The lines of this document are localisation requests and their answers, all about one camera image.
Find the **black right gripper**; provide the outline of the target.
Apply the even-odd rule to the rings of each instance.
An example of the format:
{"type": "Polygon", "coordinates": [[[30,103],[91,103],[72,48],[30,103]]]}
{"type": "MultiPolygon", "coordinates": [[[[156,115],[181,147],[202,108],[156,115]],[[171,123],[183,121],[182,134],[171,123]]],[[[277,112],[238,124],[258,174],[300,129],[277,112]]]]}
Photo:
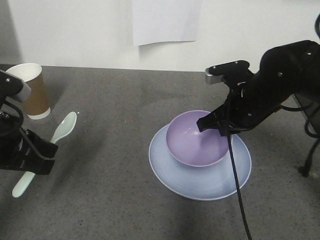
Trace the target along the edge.
{"type": "Polygon", "coordinates": [[[285,100],[285,71],[249,70],[226,73],[223,82],[229,87],[224,104],[197,120],[200,132],[219,130],[221,137],[249,131],[280,109],[285,100]]]}

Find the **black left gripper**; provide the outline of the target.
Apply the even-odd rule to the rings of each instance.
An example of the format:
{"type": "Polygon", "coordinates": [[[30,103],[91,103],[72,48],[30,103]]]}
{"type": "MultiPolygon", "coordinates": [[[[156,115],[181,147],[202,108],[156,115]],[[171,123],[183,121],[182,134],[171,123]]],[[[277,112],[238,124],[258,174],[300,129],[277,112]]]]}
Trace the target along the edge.
{"type": "Polygon", "coordinates": [[[33,144],[34,154],[29,154],[31,148],[22,135],[19,118],[5,111],[0,112],[0,169],[49,175],[55,164],[58,146],[29,129],[25,133],[33,144]]]}

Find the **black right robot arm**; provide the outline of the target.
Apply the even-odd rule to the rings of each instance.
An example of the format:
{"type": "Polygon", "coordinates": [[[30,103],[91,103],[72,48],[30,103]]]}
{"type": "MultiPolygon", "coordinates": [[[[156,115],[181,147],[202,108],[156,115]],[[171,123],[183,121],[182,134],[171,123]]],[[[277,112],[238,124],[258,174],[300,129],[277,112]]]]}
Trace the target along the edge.
{"type": "Polygon", "coordinates": [[[259,70],[236,60],[205,70],[211,85],[223,82],[229,89],[224,104],[196,122],[200,132],[219,130],[221,136],[249,131],[281,108],[292,94],[320,101],[320,45],[311,40],[277,46],[266,51],[259,70]]]}

